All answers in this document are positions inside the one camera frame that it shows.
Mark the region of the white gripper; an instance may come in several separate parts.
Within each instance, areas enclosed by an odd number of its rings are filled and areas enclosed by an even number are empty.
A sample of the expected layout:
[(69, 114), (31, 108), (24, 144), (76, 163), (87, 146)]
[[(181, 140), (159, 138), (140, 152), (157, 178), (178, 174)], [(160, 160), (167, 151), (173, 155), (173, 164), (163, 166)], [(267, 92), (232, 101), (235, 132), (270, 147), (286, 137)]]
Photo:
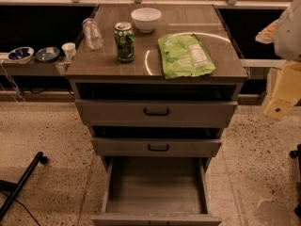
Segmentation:
[[(255, 41), (263, 44), (274, 42), (278, 20), (260, 31)], [(269, 96), (263, 115), (270, 120), (279, 121), (287, 116), (301, 100), (301, 63), (288, 61), (277, 70), (272, 93)]]

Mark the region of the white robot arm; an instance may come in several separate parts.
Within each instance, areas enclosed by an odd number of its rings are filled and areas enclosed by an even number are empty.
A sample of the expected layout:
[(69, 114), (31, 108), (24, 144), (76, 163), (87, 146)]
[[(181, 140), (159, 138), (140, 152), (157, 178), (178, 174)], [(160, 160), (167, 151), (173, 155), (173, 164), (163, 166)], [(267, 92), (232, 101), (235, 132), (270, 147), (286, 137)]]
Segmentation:
[(301, 0), (293, 0), (255, 41), (273, 43), (276, 55), (286, 60), (262, 110), (266, 119), (279, 121), (301, 100)]

